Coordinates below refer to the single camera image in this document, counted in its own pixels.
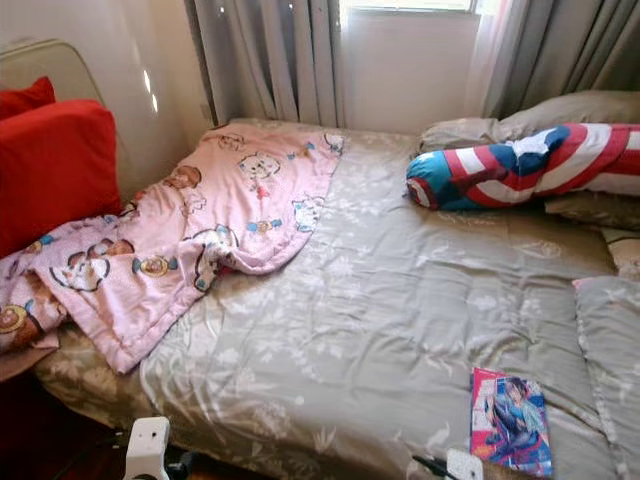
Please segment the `anime comic book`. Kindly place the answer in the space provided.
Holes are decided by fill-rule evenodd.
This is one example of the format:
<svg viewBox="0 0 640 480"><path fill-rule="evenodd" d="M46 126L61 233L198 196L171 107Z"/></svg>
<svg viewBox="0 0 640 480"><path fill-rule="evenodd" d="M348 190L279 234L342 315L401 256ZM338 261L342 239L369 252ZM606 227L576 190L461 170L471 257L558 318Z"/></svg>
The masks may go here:
<svg viewBox="0 0 640 480"><path fill-rule="evenodd" d="M472 370L468 451L493 465L538 477L553 475L547 401L534 380Z"/></svg>

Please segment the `bed with grey floral sheet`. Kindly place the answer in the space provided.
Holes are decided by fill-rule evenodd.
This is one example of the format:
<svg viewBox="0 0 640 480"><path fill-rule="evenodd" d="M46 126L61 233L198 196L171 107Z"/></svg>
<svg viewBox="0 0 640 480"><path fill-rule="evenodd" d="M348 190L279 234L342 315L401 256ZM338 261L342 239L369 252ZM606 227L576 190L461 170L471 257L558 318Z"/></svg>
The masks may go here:
<svg viewBox="0 0 640 480"><path fill-rule="evenodd" d="M613 273L603 238L535 210L422 209L404 188L416 138L344 137L282 269L224 276L127 375L68 328L36 378L101 424L164 416L180 447L259 474L402 479L467 447L481 367L544 389L558 479L616 479L573 288Z"/></svg>

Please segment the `grey floral pillow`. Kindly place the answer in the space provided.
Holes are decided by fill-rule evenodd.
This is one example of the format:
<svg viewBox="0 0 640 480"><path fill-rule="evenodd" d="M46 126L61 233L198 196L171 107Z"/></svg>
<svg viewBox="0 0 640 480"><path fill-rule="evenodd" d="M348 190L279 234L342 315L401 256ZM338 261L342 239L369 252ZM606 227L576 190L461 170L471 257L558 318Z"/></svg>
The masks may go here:
<svg viewBox="0 0 640 480"><path fill-rule="evenodd" d="M579 343L617 474L640 480L640 282L591 276L573 283Z"/></svg>

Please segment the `pink cartoon print blanket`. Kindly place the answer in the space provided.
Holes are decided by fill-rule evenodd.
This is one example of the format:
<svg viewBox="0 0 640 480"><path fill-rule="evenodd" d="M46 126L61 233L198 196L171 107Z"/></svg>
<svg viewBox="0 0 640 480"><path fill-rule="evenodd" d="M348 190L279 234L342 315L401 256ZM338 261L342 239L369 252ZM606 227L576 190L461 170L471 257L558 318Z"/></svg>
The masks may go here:
<svg viewBox="0 0 640 480"><path fill-rule="evenodd" d="M31 369L73 321L128 372L224 271L273 273L317 228L343 134L246 123L206 133L119 214L68 221L1 262L0 374Z"/></svg>

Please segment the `flat grey pillow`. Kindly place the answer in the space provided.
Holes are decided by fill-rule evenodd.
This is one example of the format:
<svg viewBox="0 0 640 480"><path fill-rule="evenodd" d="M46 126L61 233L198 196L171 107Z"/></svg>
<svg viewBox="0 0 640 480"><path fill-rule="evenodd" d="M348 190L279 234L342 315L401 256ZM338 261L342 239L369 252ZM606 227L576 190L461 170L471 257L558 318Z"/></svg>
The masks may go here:
<svg viewBox="0 0 640 480"><path fill-rule="evenodd" d="M550 197L545 212L594 227L640 232L640 197L580 191Z"/></svg>

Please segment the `striped shield print bolster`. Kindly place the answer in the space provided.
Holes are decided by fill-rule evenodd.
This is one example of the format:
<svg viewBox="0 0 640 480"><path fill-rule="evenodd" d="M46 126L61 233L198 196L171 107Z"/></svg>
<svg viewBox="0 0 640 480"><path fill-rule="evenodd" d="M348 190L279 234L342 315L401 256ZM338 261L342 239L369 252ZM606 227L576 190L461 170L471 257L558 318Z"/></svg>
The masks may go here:
<svg viewBox="0 0 640 480"><path fill-rule="evenodd" d="M640 124L567 123L521 140L425 152L408 197L431 210L506 209L576 191L640 197Z"/></svg>

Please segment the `red fabric cushion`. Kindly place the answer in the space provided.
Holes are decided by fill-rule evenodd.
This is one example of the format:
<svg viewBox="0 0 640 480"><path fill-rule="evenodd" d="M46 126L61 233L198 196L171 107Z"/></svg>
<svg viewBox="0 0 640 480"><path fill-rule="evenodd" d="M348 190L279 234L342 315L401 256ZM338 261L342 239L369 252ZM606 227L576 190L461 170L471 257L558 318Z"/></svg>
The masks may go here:
<svg viewBox="0 0 640 480"><path fill-rule="evenodd" d="M42 76L23 90L0 92L0 120L12 118L27 111L54 104L56 95L49 78Z"/></svg>
<svg viewBox="0 0 640 480"><path fill-rule="evenodd" d="M1 119L0 255L68 221L116 214L116 124L100 102L74 99Z"/></svg>

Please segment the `small grey pillow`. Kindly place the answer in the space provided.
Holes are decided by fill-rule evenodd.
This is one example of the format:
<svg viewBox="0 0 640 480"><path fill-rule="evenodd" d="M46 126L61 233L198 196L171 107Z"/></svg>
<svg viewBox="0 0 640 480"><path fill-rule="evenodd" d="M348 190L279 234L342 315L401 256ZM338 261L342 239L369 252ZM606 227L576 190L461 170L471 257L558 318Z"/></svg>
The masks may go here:
<svg viewBox="0 0 640 480"><path fill-rule="evenodd" d="M495 118L460 118L429 125L421 133L420 154L451 148L497 145L506 142L506 134Z"/></svg>

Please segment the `large grey pillow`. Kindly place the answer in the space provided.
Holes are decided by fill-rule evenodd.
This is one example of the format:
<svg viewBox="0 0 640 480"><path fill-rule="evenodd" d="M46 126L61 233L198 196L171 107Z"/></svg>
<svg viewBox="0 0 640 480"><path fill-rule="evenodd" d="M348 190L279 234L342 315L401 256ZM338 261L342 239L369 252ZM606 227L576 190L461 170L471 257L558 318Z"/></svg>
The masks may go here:
<svg viewBox="0 0 640 480"><path fill-rule="evenodd" d="M500 120L499 143L567 123L640 124L640 91L589 90L548 99Z"/></svg>

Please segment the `grey pleated curtain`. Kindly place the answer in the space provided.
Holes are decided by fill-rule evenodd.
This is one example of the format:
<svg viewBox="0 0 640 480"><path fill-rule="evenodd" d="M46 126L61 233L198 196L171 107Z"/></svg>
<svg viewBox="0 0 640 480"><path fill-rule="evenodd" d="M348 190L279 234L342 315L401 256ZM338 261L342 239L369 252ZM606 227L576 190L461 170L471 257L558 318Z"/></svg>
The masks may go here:
<svg viewBox="0 0 640 480"><path fill-rule="evenodd" d="M183 4L215 124L257 118L346 127L339 0Z"/></svg>
<svg viewBox="0 0 640 480"><path fill-rule="evenodd" d="M640 91L640 0L477 0L468 114L586 90Z"/></svg>

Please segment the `window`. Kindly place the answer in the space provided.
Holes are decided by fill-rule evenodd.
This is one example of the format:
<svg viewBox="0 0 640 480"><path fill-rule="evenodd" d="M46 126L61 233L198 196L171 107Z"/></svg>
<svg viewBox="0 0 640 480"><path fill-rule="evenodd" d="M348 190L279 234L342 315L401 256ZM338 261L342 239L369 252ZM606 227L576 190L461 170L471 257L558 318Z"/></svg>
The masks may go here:
<svg viewBox="0 0 640 480"><path fill-rule="evenodd" d="M378 12L474 13L477 0L340 0L340 4Z"/></svg>

